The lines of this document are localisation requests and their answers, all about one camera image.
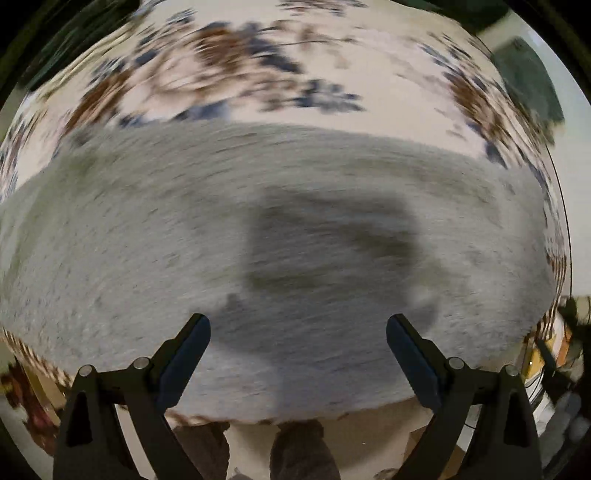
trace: floral pattern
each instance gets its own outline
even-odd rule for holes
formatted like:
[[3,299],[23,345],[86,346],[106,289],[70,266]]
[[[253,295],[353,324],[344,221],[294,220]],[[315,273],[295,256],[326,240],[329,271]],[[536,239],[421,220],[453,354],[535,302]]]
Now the floral pattern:
[[326,10],[337,17],[344,17],[347,7],[367,8],[358,0],[288,0],[279,7],[290,11],[292,15],[303,15],[311,10]]
[[309,53],[324,47],[337,68],[346,67],[339,46],[350,38],[333,38],[292,20],[267,26],[249,22],[238,28],[216,21],[198,28],[193,17],[192,10],[179,12],[165,27],[145,30],[132,57],[98,65],[63,135],[89,123],[141,125],[154,120],[149,111],[164,103],[160,119],[167,120],[229,119],[233,109],[249,102],[260,111],[364,110],[359,95],[339,83],[309,78],[302,63],[285,51],[293,47]]
[[5,141],[0,148],[0,202],[12,195],[18,181],[18,152],[20,145],[26,141],[31,132],[31,125],[22,121],[22,115],[17,118],[6,134]]
[[553,195],[550,175],[541,161],[545,145],[552,142],[544,128],[516,106],[503,87],[483,74],[472,56],[448,35],[430,34],[440,48],[417,43],[441,67],[452,98],[464,117],[465,125],[483,140],[486,158],[502,168],[527,167],[544,191],[552,226],[547,228],[546,256],[557,280],[564,281],[564,238],[560,227],[560,205]]
[[142,3],[139,6],[139,8],[133,14],[133,17],[136,20],[138,20],[138,19],[141,20],[141,19],[145,18],[149,13],[151,13],[152,10],[154,10],[154,8],[158,6],[158,4],[161,4],[162,2],[165,2],[165,1],[166,0],[146,0],[146,1],[142,1]]

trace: person's leg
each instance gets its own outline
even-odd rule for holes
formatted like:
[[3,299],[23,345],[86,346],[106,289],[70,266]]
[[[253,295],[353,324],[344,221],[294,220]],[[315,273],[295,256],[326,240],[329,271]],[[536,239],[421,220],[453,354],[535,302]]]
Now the person's leg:
[[226,480],[230,447],[224,432],[229,423],[176,427],[173,432],[203,480]]
[[271,449],[271,480],[340,480],[317,420],[280,425]]

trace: gray fabric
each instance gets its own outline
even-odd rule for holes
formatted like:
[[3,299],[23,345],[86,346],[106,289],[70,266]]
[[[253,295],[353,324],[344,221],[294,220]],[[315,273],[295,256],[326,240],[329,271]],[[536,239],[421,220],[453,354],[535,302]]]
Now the gray fabric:
[[552,80],[537,53],[523,38],[493,52],[491,61],[501,74],[507,93],[528,111],[535,112],[542,123],[564,121]]
[[78,132],[0,222],[1,323],[69,372],[125,367],[208,315],[178,410],[210,419],[403,400],[390,315],[475,366],[556,287],[528,168],[322,129]]

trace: wall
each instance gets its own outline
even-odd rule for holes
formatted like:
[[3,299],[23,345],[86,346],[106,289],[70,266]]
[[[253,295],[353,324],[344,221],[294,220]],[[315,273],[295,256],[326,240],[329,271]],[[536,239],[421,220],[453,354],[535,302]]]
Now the wall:
[[24,96],[24,90],[15,88],[6,99],[6,103],[2,106],[2,110],[0,110],[0,142],[4,139],[12,118],[17,112]]
[[[515,13],[479,35],[491,50],[522,37],[538,54],[564,112],[550,152],[562,189],[573,249],[573,295],[591,293],[591,106],[564,64],[541,37]],[[563,293],[569,292],[569,279]]]

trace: cardboard box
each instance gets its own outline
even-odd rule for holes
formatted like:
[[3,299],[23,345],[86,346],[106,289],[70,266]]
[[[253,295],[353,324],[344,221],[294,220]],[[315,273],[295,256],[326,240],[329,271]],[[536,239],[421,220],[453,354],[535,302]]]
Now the cardboard box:
[[[411,432],[408,435],[407,447],[404,452],[405,461],[410,456],[410,453],[413,451],[413,449],[417,446],[418,441],[421,439],[426,429],[427,427],[423,427]],[[460,447],[458,447],[458,445],[456,445],[453,449],[451,457],[449,457],[447,465],[445,466],[443,472],[439,476],[439,480],[447,480],[448,478],[451,478],[455,474],[457,474],[457,471],[460,469],[462,465],[462,461],[464,460],[465,454],[466,452],[464,452],[464,450],[462,450]]]

